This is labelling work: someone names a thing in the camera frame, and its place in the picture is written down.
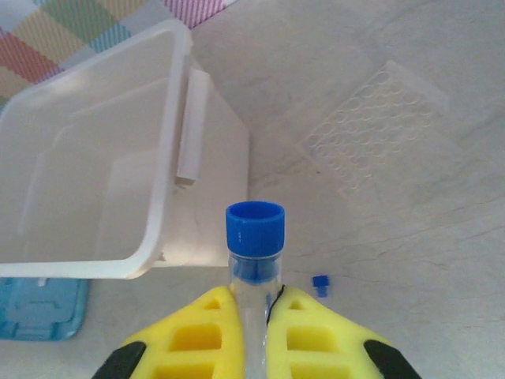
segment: small blue cap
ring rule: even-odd
[[[326,298],[328,296],[328,286],[330,285],[328,275],[313,276],[312,285],[316,288],[318,297]]]
[[[284,208],[266,201],[244,201],[226,210],[228,249],[240,257],[261,258],[284,247]]]

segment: blue container lid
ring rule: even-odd
[[[0,339],[59,341],[82,325],[88,280],[0,278]]]
[[[284,208],[267,201],[243,201],[226,210],[228,249],[240,257],[261,258],[284,247]]]

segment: plaid cloth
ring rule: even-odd
[[[0,0],[0,111],[10,97],[176,16],[190,28],[236,0]]]

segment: light blue plastic lid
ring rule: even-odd
[[[0,340],[70,338],[84,320],[88,282],[0,278]]]

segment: white countertop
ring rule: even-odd
[[[252,131],[251,197],[286,207],[284,281],[309,291],[331,276],[330,307],[423,378],[505,372],[504,25],[503,0],[241,0],[194,31],[196,58]],[[388,60],[449,106],[348,191],[296,143]],[[80,333],[0,343],[0,378],[90,378],[125,337],[226,275],[94,281]]]

